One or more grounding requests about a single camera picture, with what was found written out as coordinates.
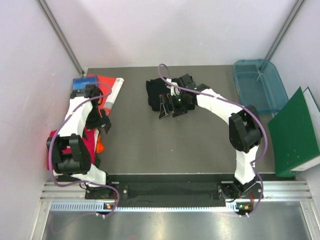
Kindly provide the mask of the red t-shirt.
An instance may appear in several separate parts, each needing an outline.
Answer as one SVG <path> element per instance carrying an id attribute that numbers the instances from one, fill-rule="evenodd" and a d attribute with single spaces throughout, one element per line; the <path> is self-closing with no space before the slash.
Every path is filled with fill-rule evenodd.
<path id="1" fill-rule="evenodd" d="M 53 137 L 53 135 L 56 133 L 57 130 L 51 131 L 49 134 L 49 137 L 47 140 L 49 140 L 49 138 Z M 98 137 L 96 136 L 96 133 L 99 135 L 99 133 L 97 132 L 97 130 L 88 130 L 87 128 L 84 129 L 84 133 L 86 135 L 86 137 L 83 137 L 82 140 L 87 148 L 87 150 L 90 153 L 90 157 L 91 157 L 91 163 L 95 164 L 96 163 L 96 143 L 97 143 L 97 139 Z M 49 170 L 49 143 L 47 144 L 47 150 L 48 150 L 48 160 L 47 160 L 47 170 Z M 63 154 L 70 154 L 72 152 L 71 148 L 67 147 L 66 149 L 62 150 Z"/>

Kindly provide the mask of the black t-shirt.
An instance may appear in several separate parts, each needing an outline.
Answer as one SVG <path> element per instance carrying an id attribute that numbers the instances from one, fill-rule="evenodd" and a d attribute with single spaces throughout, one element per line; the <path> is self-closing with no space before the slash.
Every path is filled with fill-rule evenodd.
<path id="1" fill-rule="evenodd" d="M 192 92 L 180 90 L 176 87 L 167 85 L 161 78 L 152 79 L 146 82 L 146 91 L 148 95 L 148 104 L 151 109 L 155 112 L 160 112 L 160 95 L 161 94 L 171 94 L 172 96 L 177 96 L 180 93 L 187 93 L 193 96 L 194 103 L 196 106 L 197 98 Z"/>

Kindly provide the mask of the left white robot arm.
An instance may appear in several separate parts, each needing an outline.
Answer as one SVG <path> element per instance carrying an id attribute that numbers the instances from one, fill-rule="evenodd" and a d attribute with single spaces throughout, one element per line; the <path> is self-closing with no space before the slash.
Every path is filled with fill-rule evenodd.
<path id="1" fill-rule="evenodd" d="M 59 175 L 71 176 L 78 183 L 95 187 L 97 194 L 106 199 L 113 194 L 114 187 L 108 183 L 107 173 L 92 162 L 98 143 L 95 133 L 108 132 L 112 126 L 106 111 L 100 108 L 105 97 L 96 83 L 73 90 L 64 122 L 47 139 L 46 146 L 53 180 Z"/>

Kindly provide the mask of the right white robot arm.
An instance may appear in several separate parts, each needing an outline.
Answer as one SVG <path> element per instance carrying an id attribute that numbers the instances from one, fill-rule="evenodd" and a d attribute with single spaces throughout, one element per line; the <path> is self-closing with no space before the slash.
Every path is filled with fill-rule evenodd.
<path id="1" fill-rule="evenodd" d="M 228 125 L 229 142 L 236 152 L 233 192 L 237 197 L 245 198 L 256 182 L 254 162 L 264 136 L 256 108 L 231 102 L 205 84 L 196 85 L 189 74 L 180 78 L 161 79 L 169 92 L 159 96 L 160 118 L 169 113 L 177 117 L 198 106 Z"/>

